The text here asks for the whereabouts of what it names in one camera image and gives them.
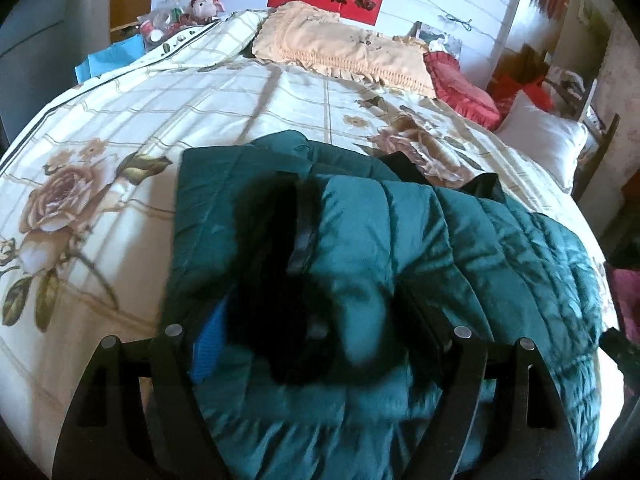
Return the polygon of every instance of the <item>blue object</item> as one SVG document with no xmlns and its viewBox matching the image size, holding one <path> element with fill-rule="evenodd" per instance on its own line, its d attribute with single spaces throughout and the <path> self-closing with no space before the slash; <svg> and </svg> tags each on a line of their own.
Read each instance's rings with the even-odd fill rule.
<svg viewBox="0 0 640 480">
<path fill-rule="evenodd" d="M 193 360 L 189 377 L 194 384 L 213 373 L 220 352 L 226 344 L 226 313 L 232 294 L 227 294 L 213 309 L 193 344 Z"/>
<path fill-rule="evenodd" d="M 128 40 L 119 41 L 100 52 L 94 52 L 76 66 L 76 79 L 83 83 L 92 77 L 122 68 L 145 55 L 142 36 L 136 34 Z"/>
</svg>

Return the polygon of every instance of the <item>bed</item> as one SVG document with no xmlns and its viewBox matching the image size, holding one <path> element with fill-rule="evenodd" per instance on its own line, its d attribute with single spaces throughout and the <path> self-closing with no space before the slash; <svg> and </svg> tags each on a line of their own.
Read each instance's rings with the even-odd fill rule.
<svg viewBox="0 0 640 480">
<path fill-rule="evenodd" d="M 153 336 L 169 272 L 181 153 L 285 129 L 367 155 L 402 151 L 434 185 L 495 172 L 505 192 L 579 236 L 606 328 L 604 256 L 572 197 L 535 162 L 440 101 L 261 63 L 266 12 L 194 27 L 47 105 L 0 160 L 0 415 L 50 474 L 74 389 L 101 338 Z M 622 376 L 599 353 L 600 441 Z"/>
</svg>

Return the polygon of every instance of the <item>green jacket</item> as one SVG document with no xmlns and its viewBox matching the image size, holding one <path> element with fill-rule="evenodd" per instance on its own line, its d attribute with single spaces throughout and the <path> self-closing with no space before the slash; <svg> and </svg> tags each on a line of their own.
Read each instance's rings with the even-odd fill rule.
<svg viewBox="0 0 640 480">
<path fill-rule="evenodd" d="M 440 395 L 415 373 L 394 329 L 390 299 L 401 273 L 453 324 L 500 343 L 535 341 L 575 433 L 580 470 L 590 468 L 600 403 L 597 281 L 577 236 L 501 194 L 401 182 L 375 158 L 294 131 L 187 150 L 163 326 L 197 330 L 204 305 L 226 294 L 264 238 L 271 183 L 283 171 L 319 189 L 307 270 L 331 299 L 340 353 L 327 380 L 293 387 L 276 384 L 247 346 L 226 345 L 194 394 L 237 478 L 399 476 Z M 478 458 L 492 395 L 488 383 L 462 467 Z"/>
</svg>

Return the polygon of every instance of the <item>bedspread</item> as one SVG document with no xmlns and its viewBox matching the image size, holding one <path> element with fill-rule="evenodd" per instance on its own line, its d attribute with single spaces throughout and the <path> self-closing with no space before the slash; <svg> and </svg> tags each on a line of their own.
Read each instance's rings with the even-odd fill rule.
<svg viewBox="0 0 640 480">
<path fill-rule="evenodd" d="M 47 473 L 100 339 L 155 333 L 186 148 L 292 128 L 361 153 L 401 150 L 448 187 L 498 173 L 507 193 L 580 237 L 597 271 L 605 325 L 616 323 L 602 252 L 542 168 L 441 102 L 240 54 L 265 16 L 245 11 L 184 31 L 133 65 L 70 89 L 0 160 L 0 414 Z M 612 388 L 622 398 L 620 378 L 607 380 L 603 393 Z"/>
</svg>

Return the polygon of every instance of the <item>floral bedspread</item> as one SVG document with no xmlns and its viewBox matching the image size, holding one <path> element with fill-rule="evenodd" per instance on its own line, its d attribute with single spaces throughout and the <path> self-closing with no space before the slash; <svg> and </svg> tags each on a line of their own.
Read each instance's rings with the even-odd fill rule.
<svg viewBox="0 0 640 480">
<path fill-rule="evenodd" d="M 440 102 L 241 54 L 265 16 L 246 11 L 184 31 L 65 92 L 0 160 L 0 414 L 47 473 L 100 339 L 155 333 L 186 148 L 295 129 L 361 153 L 401 150 L 443 186 L 495 171 L 527 208 L 582 239 L 606 325 L 616 323 L 602 252 L 542 168 Z M 622 398 L 619 377 L 605 386 L 603 395 Z"/>
</svg>

